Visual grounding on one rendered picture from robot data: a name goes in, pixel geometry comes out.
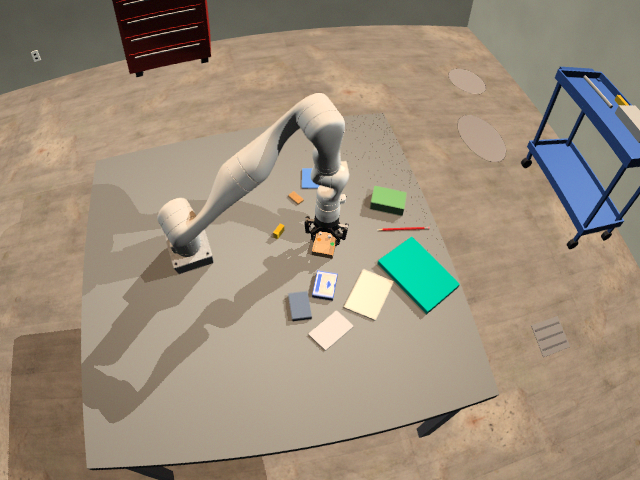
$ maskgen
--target red pen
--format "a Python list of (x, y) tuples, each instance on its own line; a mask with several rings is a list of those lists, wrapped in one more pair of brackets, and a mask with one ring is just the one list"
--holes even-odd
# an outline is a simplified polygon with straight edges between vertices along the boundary
[(397, 230), (429, 230), (430, 227), (379, 228), (379, 232), (395, 232)]

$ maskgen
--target teal book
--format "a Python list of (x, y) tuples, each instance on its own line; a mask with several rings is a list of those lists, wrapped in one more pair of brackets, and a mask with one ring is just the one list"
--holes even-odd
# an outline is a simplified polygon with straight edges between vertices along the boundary
[(460, 285), (413, 237), (378, 263), (427, 313)]

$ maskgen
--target red cabinet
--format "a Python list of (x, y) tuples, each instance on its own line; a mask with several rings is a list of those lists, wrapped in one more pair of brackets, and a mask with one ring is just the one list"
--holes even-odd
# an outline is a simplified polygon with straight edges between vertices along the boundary
[(129, 73), (211, 56), (207, 0), (113, 0)]

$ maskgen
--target robotic arm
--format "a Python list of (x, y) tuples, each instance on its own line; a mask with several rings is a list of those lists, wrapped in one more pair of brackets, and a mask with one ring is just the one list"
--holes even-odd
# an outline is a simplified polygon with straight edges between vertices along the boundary
[(195, 255), (200, 248), (200, 234), (222, 212), (269, 176), (285, 142), (298, 128), (313, 143), (314, 167), (312, 180), (319, 185), (315, 219), (305, 220), (305, 232), (312, 239), (319, 231), (336, 237), (336, 245), (347, 235), (348, 224), (341, 225), (340, 204), (349, 180), (347, 162), (340, 160), (340, 145), (344, 135), (344, 118), (329, 98), (315, 93), (298, 102), (262, 135), (227, 160), (216, 175), (206, 204), (195, 214), (184, 198), (165, 204), (158, 213), (172, 251), (183, 257)]

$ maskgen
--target blue utility cart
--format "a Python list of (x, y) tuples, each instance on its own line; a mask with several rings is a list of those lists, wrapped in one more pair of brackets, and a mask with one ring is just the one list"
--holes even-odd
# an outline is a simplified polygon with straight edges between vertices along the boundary
[[(535, 157), (567, 210), (578, 230), (576, 236), (567, 243), (567, 247), (571, 249), (578, 245), (578, 239), (582, 235), (589, 233), (605, 230), (602, 239), (607, 240), (611, 237), (613, 229), (624, 222), (622, 217), (640, 195), (640, 187), (622, 212), (618, 212), (609, 195), (627, 168), (640, 166), (640, 142), (616, 115), (616, 109), (619, 108), (616, 96), (620, 95), (628, 104), (630, 102), (602, 72), (596, 72), (591, 68), (560, 67), (555, 78), (558, 83), (551, 95), (549, 106), (535, 139), (527, 145), (529, 153), (521, 163), (524, 168), (528, 168), (531, 166), (531, 157)], [(580, 107), (580, 115), (569, 138), (540, 140), (561, 87), (564, 87)], [(606, 190), (572, 143), (585, 115), (622, 163)]]

